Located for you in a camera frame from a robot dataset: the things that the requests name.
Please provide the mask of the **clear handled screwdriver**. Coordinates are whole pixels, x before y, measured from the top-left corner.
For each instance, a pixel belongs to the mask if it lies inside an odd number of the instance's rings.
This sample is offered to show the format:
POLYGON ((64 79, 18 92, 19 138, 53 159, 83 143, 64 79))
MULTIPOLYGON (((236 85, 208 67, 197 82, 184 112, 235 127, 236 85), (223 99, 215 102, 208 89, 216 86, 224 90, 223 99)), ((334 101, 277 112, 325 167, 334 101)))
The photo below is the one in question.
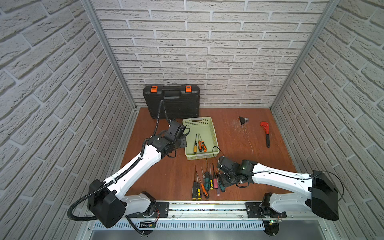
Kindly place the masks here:
POLYGON ((219 180, 218 180, 218 174, 217 174, 217 171, 216 172, 216 177, 215 177, 215 180, 216 180, 216 184, 217 184, 217 196, 219 197, 221 194, 220 194, 220 189, 219 189, 219 180))

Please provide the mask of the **yellow handled screwdriver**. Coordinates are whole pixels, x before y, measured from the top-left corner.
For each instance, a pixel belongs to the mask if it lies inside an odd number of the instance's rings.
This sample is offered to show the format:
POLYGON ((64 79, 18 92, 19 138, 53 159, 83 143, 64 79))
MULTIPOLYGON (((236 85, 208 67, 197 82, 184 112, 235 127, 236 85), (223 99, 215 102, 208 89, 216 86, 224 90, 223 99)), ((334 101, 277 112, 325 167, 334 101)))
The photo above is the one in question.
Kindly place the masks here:
POLYGON ((196 134, 195 135, 195 143, 194 143, 193 153, 197 154, 197 151, 198 151, 198 142, 197 142, 197 134, 196 134))

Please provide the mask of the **orange black curved screwdriver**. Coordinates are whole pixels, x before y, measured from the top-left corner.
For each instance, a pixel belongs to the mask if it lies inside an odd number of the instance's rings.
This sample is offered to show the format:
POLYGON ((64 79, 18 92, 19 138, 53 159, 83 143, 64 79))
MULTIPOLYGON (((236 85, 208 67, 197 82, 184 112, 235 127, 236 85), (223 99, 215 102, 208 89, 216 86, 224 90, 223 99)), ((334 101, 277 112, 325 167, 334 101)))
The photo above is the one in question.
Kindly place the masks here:
POLYGON ((203 147, 203 152, 207 152, 207 147, 206 147, 203 140, 202 140, 202 147, 203 147))

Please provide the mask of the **black yellow striped screwdriver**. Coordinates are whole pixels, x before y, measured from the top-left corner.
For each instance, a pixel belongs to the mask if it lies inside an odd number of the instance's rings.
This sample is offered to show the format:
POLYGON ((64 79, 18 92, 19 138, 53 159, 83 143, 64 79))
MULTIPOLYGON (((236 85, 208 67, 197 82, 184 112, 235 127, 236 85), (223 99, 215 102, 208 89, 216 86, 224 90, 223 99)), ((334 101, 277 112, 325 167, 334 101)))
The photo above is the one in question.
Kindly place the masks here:
POLYGON ((194 182, 193 182, 193 191, 192 191, 192 200, 196 200, 198 197, 198 185, 196 180, 196 167, 194 170, 194 182))

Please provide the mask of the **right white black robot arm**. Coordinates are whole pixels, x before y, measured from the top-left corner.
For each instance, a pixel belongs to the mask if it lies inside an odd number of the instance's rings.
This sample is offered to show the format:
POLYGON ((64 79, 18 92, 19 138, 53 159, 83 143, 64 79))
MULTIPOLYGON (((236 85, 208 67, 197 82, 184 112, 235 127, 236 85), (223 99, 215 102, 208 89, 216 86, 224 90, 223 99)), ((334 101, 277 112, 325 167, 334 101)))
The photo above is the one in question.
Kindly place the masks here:
POLYGON ((316 216, 339 220, 339 191, 321 171, 311 174, 292 173, 243 160, 240 164, 227 157, 219 157, 218 169, 224 186, 246 188, 261 184, 287 190, 286 194, 266 193, 258 206, 264 218, 286 218, 287 212, 312 211, 316 216))

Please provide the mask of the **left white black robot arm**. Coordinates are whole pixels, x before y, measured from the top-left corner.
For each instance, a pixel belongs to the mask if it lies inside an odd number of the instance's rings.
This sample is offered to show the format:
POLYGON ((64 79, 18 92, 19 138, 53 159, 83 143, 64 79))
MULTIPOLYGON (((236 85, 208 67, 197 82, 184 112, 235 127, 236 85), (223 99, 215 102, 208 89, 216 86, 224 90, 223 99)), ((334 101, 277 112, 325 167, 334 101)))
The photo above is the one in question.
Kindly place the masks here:
POLYGON ((155 199, 145 193, 126 197, 132 185, 164 157, 187 145, 190 128, 167 119, 168 130, 154 132, 143 141, 140 152, 118 172, 104 181, 94 180, 89 193, 75 201, 68 209, 72 221, 100 221, 106 228, 113 227, 122 217, 135 213, 151 215, 155 199))

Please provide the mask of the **black yellow dotted screwdriver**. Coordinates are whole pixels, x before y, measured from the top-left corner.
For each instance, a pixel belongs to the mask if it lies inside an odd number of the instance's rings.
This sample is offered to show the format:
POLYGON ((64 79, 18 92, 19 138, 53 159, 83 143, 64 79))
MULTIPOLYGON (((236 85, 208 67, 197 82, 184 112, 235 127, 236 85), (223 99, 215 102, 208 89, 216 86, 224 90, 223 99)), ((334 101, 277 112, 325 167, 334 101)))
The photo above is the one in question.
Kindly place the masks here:
POLYGON ((213 190, 214 189, 214 183, 213 183, 211 164, 209 164, 209 180, 210 180, 210 190, 213 190))

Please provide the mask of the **orange slim screwdriver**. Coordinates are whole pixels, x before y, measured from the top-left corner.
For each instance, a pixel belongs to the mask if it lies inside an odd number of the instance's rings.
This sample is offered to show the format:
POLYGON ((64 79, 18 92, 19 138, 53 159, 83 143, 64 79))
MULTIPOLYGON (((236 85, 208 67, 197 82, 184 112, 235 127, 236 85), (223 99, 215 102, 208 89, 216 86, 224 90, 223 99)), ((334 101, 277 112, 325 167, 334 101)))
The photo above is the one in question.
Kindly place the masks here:
POLYGON ((203 181, 200 179, 200 177, 198 177, 198 179, 199 179, 199 181, 200 181, 201 190, 202 190, 202 192, 203 192, 205 198, 208 199, 208 198, 209 198, 209 194, 208 194, 208 192, 207 192, 207 190, 206 190, 206 188, 205 188, 205 186, 204 186, 204 184, 203 184, 203 181))

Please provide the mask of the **black plastic tool case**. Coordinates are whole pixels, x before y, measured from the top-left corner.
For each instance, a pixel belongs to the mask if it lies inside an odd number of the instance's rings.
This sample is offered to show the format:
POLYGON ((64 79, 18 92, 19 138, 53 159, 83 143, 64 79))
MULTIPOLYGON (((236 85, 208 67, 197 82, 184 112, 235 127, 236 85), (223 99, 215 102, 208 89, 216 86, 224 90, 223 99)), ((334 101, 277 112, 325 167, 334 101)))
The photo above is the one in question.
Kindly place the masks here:
POLYGON ((197 85, 157 85, 144 87, 143 96, 153 119, 157 118, 161 100, 160 119, 188 119, 199 117, 200 92, 197 85))

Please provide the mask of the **small black metal part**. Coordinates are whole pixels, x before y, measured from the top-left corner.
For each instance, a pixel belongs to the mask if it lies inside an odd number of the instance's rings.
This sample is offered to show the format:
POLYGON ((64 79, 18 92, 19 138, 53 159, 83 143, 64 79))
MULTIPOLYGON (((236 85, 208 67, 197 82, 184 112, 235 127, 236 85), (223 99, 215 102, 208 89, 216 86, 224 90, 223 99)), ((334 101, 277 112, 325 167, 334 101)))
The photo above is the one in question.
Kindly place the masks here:
POLYGON ((247 123, 249 121, 248 118, 244 118, 244 117, 239 117, 239 120, 240 120, 241 125, 244 125, 245 123, 247 123))

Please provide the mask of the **red pipe wrench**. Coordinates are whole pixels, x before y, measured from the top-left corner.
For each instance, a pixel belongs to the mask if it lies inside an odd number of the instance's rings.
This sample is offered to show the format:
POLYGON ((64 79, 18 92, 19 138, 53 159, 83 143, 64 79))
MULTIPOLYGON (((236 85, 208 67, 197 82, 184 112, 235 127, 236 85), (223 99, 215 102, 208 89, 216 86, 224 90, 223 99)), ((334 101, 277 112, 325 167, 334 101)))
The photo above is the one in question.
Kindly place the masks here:
POLYGON ((269 129, 269 123, 267 122, 261 122, 260 123, 261 127, 263 127, 263 129, 265 130, 265 133, 266 133, 266 145, 267 145, 267 148, 269 148, 271 146, 270 144, 270 129, 269 129))

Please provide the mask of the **pink handled screwdriver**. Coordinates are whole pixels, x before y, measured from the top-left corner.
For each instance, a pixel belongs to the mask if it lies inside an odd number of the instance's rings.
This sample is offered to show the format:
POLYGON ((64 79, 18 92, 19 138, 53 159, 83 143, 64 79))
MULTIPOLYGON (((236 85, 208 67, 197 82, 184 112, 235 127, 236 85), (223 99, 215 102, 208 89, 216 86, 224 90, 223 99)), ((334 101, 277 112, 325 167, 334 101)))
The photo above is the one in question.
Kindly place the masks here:
POLYGON ((214 169, 214 165, 212 165, 212 170, 213 170, 213 183, 214 183, 214 189, 217 190, 217 184, 216 184, 216 180, 215 180, 216 172, 215 172, 215 169, 214 169))

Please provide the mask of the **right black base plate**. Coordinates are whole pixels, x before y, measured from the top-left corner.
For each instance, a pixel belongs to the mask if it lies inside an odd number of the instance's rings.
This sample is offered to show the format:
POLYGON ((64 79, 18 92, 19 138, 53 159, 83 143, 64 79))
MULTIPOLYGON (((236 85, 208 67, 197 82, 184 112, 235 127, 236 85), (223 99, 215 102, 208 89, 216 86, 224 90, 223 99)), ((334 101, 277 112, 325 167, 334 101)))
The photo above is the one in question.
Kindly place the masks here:
POLYGON ((286 212, 276 212, 271 207, 263 205, 261 202, 246 202, 245 203, 248 218, 263 218, 263 219, 282 219, 286 218, 286 212))

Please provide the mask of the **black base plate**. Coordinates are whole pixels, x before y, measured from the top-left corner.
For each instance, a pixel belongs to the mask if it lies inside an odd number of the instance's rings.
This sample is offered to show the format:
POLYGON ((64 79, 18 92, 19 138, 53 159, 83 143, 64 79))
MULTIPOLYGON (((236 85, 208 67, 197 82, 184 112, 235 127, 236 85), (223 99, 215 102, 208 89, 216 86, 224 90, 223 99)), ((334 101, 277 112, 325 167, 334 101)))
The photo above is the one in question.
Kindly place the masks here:
POLYGON ((248 218, 263 218, 263 219, 282 219, 286 218, 286 212, 276 212, 271 207, 263 205, 261 202, 246 202, 245 203, 248 218))
POLYGON ((130 218, 157 218, 158 215, 160 218, 167 218, 169 213, 169 202, 154 202, 151 203, 149 208, 143 213, 133 213, 130 214, 130 218))

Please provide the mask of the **aluminium rail frame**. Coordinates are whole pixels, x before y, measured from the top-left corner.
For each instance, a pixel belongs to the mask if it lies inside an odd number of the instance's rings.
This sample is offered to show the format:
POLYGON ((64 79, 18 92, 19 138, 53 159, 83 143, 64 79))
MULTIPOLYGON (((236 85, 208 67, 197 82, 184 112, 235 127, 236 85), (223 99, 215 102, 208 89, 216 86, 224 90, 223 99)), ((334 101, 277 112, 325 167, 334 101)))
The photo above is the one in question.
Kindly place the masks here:
POLYGON ((319 221, 311 211, 286 212, 282 219, 248 218, 246 202, 169 201, 167 218, 122 218, 110 230, 265 231, 284 221, 319 221))

